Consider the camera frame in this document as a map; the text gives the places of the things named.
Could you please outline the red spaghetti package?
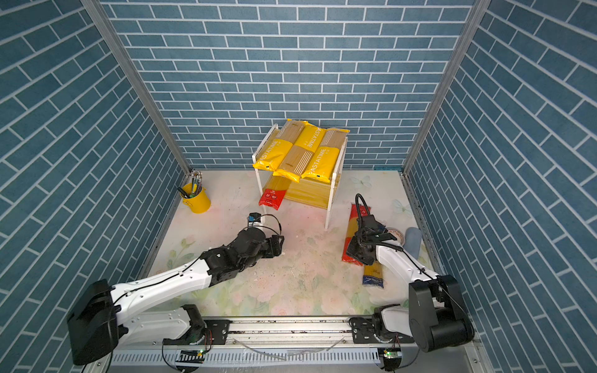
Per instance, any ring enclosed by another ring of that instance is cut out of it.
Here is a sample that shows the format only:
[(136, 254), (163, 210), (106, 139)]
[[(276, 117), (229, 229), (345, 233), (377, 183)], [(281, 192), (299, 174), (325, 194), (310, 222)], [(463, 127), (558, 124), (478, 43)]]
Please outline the red spaghetti package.
[(264, 187), (264, 192), (259, 200), (259, 205), (273, 208), (277, 211), (280, 208), (290, 185), (291, 180), (285, 177), (272, 176)]
[(343, 250), (343, 254), (342, 254), (342, 261), (345, 263), (350, 263), (350, 264), (355, 264), (355, 265), (361, 266), (362, 264), (360, 262), (358, 262), (356, 259), (348, 256), (349, 244), (350, 244), (354, 234), (359, 229), (359, 225), (358, 225), (359, 213), (361, 213), (362, 217), (370, 215), (369, 210), (367, 210), (364, 206), (360, 205), (359, 207), (357, 207), (356, 204), (352, 204), (351, 205), (351, 214), (349, 217), (348, 228), (347, 228), (347, 232), (346, 232), (345, 245), (344, 245), (344, 250)]

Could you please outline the blue spaghetti package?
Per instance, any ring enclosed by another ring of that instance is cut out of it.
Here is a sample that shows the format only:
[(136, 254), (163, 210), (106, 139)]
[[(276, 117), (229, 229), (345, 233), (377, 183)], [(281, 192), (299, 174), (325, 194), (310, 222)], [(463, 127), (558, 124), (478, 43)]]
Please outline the blue spaghetti package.
[(362, 284), (369, 287), (384, 288), (382, 265), (375, 261), (372, 265), (365, 265)]

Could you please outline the yellow Pastatime pasta package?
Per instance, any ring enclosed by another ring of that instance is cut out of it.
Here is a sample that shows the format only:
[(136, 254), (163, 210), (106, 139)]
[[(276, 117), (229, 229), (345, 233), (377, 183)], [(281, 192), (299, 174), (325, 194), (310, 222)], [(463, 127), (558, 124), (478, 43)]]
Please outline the yellow Pastatime pasta package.
[(306, 121), (287, 121), (254, 162), (254, 169), (276, 171), (308, 124)]

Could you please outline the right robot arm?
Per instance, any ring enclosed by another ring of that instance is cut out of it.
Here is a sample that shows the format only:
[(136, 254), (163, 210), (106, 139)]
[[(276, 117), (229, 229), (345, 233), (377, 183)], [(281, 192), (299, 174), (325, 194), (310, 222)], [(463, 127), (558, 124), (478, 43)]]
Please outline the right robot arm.
[(410, 227), (404, 245), (370, 214), (357, 218), (358, 230), (348, 245), (347, 255), (361, 264), (379, 262), (408, 287), (408, 308), (385, 306), (373, 314), (376, 336), (395, 341), (404, 335), (424, 351), (456, 347), (474, 339), (474, 327), (464, 305), (458, 281), (427, 269), (413, 255), (420, 250), (422, 233)]

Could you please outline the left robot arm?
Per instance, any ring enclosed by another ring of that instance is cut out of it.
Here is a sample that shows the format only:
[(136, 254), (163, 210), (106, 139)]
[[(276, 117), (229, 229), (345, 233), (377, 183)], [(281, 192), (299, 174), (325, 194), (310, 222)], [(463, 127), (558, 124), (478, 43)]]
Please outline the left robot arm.
[(144, 311), (188, 292), (232, 280), (261, 259), (280, 256), (284, 236), (264, 227), (244, 228), (228, 245), (167, 272), (138, 281), (88, 285), (66, 317), (75, 365), (87, 366), (112, 353), (133, 334), (131, 321)]

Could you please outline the tape roll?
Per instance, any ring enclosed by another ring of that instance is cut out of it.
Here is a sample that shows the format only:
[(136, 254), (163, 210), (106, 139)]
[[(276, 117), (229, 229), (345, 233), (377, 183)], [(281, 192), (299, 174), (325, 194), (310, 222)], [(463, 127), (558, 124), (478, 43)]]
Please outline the tape roll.
[(396, 240), (399, 242), (399, 244), (401, 244), (401, 245), (404, 244), (404, 242), (405, 242), (404, 234), (400, 230), (395, 229), (395, 228), (388, 228), (388, 232), (396, 238)]

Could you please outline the blue oval sponge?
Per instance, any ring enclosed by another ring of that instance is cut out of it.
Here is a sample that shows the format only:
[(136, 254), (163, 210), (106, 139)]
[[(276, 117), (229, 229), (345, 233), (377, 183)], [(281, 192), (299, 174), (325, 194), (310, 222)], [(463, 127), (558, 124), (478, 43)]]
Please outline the blue oval sponge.
[(404, 234), (404, 250), (416, 260), (420, 256), (422, 232), (419, 228), (409, 227)]

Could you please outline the white wooden two-tier shelf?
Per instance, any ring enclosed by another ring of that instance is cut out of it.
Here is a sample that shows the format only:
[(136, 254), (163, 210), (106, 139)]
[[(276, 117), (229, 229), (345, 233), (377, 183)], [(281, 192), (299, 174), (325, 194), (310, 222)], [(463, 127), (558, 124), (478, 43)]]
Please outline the white wooden two-tier shelf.
[[(254, 163), (257, 158), (264, 152), (264, 150), (270, 145), (272, 140), (276, 137), (278, 132), (283, 126), (273, 125), (267, 132), (261, 144), (257, 147), (257, 150), (252, 155), (252, 162)], [(337, 188), (339, 187), (340, 177), (344, 167), (345, 153), (348, 145), (348, 136), (343, 144), (340, 155), (337, 158), (334, 171), (331, 178), (331, 183), (321, 183), (317, 180), (301, 179), (299, 183), (291, 181), (290, 188), (287, 190), (285, 200), (290, 200), (303, 205), (309, 205), (315, 208), (321, 208), (326, 211), (326, 219), (324, 227), (328, 228), (331, 220), (331, 208), (334, 202)], [(266, 171), (260, 169), (254, 169), (257, 185), (259, 190), (263, 193), (264, 187), (269, 179), (273, 176), (274, 171)]]

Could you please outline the yellow pen cup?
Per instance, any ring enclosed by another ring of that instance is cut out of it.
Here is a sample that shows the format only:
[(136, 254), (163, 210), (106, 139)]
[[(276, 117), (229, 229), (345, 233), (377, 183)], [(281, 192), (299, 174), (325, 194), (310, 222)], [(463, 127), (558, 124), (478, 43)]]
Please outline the yellow pen cup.
[(180, 192), (182, 202), (186, 205), (194, 214), (203, 214), (211, 208), (211, 200), (209, 199), (206, 190), (203, 186), (197, 186), (196, 193), (193, 194), (193, 184), (188, 183), (181, 187), (183, 191)]

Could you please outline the pens in cup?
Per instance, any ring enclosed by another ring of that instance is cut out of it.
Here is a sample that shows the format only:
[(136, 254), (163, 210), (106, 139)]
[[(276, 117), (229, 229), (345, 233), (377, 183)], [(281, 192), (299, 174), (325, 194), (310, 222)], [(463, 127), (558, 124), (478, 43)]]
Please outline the pens in cup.
[(186, 191), (183, 187), (177, 187), (177, 192), (183, 199), (191, 199), (197, 197), (202, 192), (202, 174), (201, 171), (193, 171), (191, 173), (190, 190)]

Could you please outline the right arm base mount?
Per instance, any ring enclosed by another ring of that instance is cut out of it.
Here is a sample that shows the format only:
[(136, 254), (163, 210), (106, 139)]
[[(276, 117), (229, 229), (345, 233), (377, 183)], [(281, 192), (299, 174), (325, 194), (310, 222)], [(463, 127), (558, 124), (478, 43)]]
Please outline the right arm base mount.
[(348, 325), (355, 344), (414, 343), (412, 336), (388, 331), (382, 322), (380, 309), (376, 309), (371, 316), (353, 316), (348, 320)]

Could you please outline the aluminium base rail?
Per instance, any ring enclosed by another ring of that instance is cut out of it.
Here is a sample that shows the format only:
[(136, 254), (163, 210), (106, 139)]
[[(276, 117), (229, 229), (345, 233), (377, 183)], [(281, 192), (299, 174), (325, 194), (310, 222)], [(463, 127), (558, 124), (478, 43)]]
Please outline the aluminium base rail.
[(348, 320), (353, 316), (233, 317), (225, 345), (164, 345), (161, 333), (172, 326), (158, 313), (133, 325), (141, 335), (122, 342), (107, 356), (87, 366), (85, 372), (256, 371), (330, 365), (340, 371), (360, 367), (375, 372), (490, 372), (488, 356), (480, 341), (431, 353), (416, 343), (355, 344)]

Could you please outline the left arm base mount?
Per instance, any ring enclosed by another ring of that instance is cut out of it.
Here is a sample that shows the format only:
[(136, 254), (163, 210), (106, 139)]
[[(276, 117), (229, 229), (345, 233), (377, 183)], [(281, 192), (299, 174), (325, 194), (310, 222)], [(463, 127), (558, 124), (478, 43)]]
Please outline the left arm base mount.
[(203, 343), (207, 348), (225, 345), (232, 323), (230, 320), (204, 320), (195, 305), (183, 305), (181, 309), (183, 309), (183, 316), (188, 318), (188, 321), (183, 322), (183, 332), (177, 338), (164, 338), (164, 345), (184, 346)]

